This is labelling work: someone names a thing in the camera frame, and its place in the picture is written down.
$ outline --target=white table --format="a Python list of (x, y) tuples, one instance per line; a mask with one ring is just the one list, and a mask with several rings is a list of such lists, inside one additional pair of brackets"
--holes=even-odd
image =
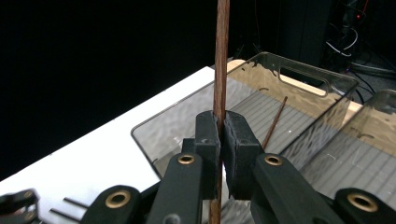
[(115, 185), (143, 191), (159, 181), (131, 136), (134, 126), (213, 81), (214, 70), (204, 67), (171, 88), (111, 120), (69, 145), (0, 182), (0, 195), (35, 189), (39, 216), (49, 223), (74, 223), (49, 212), (56, 208), (73, 217), (84, 210), (63, 202), (64, 197), (91, 204)]

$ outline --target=wooden stick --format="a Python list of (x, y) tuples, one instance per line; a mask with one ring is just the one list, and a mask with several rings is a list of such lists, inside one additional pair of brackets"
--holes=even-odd
[(268, 144), (268, 142), (270, 140), (270, 137), (271, 137), (271, 135), (272, 135), (272, 133), (274, 131), (274, 128), (275, 128), (275, 126), (277, 124), (277, 121), (280, 118), (280, 114), (282, 113), (283, 107), (285, 107), (285, 104), (286, 104), (287, 100), (288, 100), (288, 97), (285, 96), (285, 99), (283, 100), (282, 105), (280, 106), (279, 110), (277, 111), (277, 114), (276, 114), (276, 116), (274, 118), (274, 121), (273, 121), (271, 127), (270, 127), (270, 130), (268, 131), (267, 136), (265, 136), (265, 139), (262, 142), (262, 150), (264, 150), (264, 151), (265, 151), (265, 148), (267, 147), (267, 144)]
[[(228, 57), (228, 26), (230, 18), (230, 0), (218, 0), (218, 18), (216, 30), (215, 53), (215, 90), (213, 98), (213, 113), (218, 119), (218, 131), (222, 142), (222, 130), (225, 120), (225, 98), (227, 83)], [(209, 224), (219, 224), (221, 218), (221, 188), (222, 188), (222, 161), (219, 160), (217, 199), (210, 201)]]

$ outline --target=black background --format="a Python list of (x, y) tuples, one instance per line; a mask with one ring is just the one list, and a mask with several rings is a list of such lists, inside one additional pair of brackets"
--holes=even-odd
[(212, 65), (216, 13), (197, 0), (0, 3), (0, 180)]

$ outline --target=black plastic part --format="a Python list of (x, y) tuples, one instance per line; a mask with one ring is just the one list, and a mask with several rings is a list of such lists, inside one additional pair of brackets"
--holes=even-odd
[(279, 223), (344, 223), (287, 159), (261, 154), (254, 175)]
[[(363, 195), (376, 204), (377, 210), (373, 212), (364, 211), (353, 205), (348, 200), (348, 195)], [(368, 205), (367, 201), (357, 201), (363, 206)], [(376, 198), (373, 194), (361, 189), (340, 189), (335, 194), (334, 210), (340, 215), (345, 223), (368, 224), (368, 223), (396, 223), (396, 212)]]
[(236, 200), (251, 199), (255, 186), (252, 169), (260, 153), (262, 146), (245, 118), (227, 111), (221, 157), (224, 161), (230, 195)]
[(1, 224), (34, 224), (39, 223), (37, 213), (22, 213), (0, 217)]
[(145, 189), (140, 193), (141, 200), (139, 203), (139, 208), (134, 215), (134, 221), (132, 223), (146, 223), (149, 217), (149, 211), (151, 210), (151, 206), (154, 203), (160, 184), (161, 182), (158, 182), (157, 184)]
[(140, 193), (137, 189), (128, 186), (114, 186), (103, 191), (95, 199), (79, 223), (132, 223), (139, 201)]
[[(193, 157), (182, 164), (179, 158)], [(148, 224), (201, 223), (203, 160), (195, 153), (179, 153), (169, 161), (148, 216)]]
[(268, 200), (265, 198), (264, 193), (260, 188), (256, 188), (250, 201), (250, 212), (253, 216), (254, 222), (260, 223), (279, 223), (276, 219), (274, 211)]
[[(33, 189), (26, 189), (15, 194), (7, 194), (1, 196), (0, 223), (1, 224), (37, 223), (38, 221), (40, 221), (38, 218), (37, 202), (38, 202), (38, 198), (35, 195), (35, 191)], [(32, 205), (34, 207), (31, 207), (31, 209), (21, 210), (21, 213), (17, 212), (22, 208), (27, 208)]]
[(15, 194), (0, 197), (0, 215), (14, 213), (17, 210), (38, 202), (33, 189), (26, 189)]
[(215, 199), (217, 198), (216, 182), (218, 180), (220, 156), (220, 141), (216, 118), (212, 111), (206, 111), (197, 115), (195, 122), (193, 145), (191, 144), (191, 139), (184, 139), (182, 151), (195, 152), (201, 156), (204, 162), (202, 176), (203, 199)]

